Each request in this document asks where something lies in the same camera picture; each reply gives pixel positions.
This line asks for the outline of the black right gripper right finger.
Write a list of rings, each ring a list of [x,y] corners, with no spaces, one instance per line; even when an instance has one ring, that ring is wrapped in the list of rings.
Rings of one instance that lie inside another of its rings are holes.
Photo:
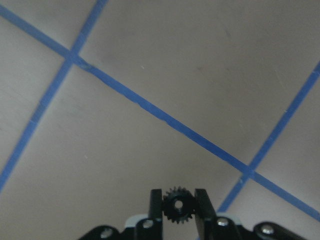
[[[235,222],[227,216],[218,216],[203,188],[196,188],[195,222],[201,240],[239,240],[240,233]]]

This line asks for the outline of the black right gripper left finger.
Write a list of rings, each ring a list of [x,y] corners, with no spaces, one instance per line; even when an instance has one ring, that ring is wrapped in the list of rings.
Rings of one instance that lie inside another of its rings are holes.
[[[135,240],[162,240],[163,239],[163,209],[162,190],[150,191],[149,209],[147,217],[139,220],[135,225]]]

